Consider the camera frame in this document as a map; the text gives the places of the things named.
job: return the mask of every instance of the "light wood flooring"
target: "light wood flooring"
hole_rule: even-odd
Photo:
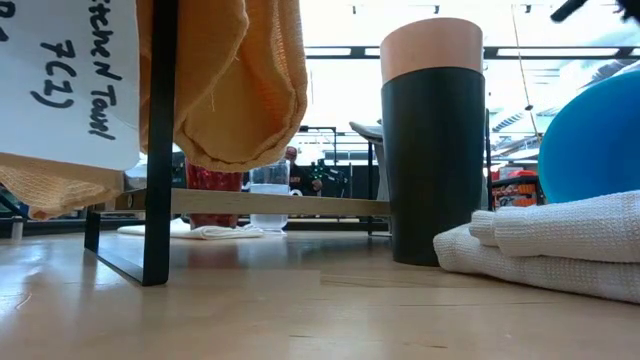
[[[638,306],[396,264],[385,238],[172,241],[141,288],[82,234],[0,240],[0,359],[640,358]]]

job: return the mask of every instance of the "person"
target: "person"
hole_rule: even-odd
[[[317,193],[322,190],[322,181],[312,179],[309,173],[296,164],[298,149],[288,146],[285,159],[289,160],[289,186],[291,190],[300,190],[303,194]]]

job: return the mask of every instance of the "white paper sign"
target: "white paper sign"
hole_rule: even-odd
[[[0,153],[138,162],[135,0],[0,1]]]

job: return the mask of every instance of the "waffle towel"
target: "waffle towel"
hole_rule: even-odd
[[[140,139],[147,149],[152,0],[138,0]],[[210,170],[275,162],[306,110],[307,74],[298,0],[182,0],[174,141]],[[37,219],[106,202],[122,174],[17,156],[0,157],[0,183]]]
[[[434,238],[440,266],[447,271],[499,279],[602,298],[640,303],[640,264],[605,263],[546,256],[508,257],[483,246],[463,225]]]
[[[640,263],[640,191],[473,214],[471,235],[506,256]]]

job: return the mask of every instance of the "white towel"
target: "white towel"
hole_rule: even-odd
[[[640,264],[587,260],[507,257],[483,246],[463,225],[434,239],[440,266],[448,271],[485,274],[546,289],[640,303]]]
[[[144,225],[123,226],[118,229],[118,233],[144,236],[144,230]],[[264,234],[257,229],[230,229],[220,226],[201,226],[191,230],[191,225],[178,218],[171,222],[170,236],[183,239],[217,240],[255,238],[262,237]]]
[[[473,214],[471,235],[507,256],[640,262],[640,191]]]

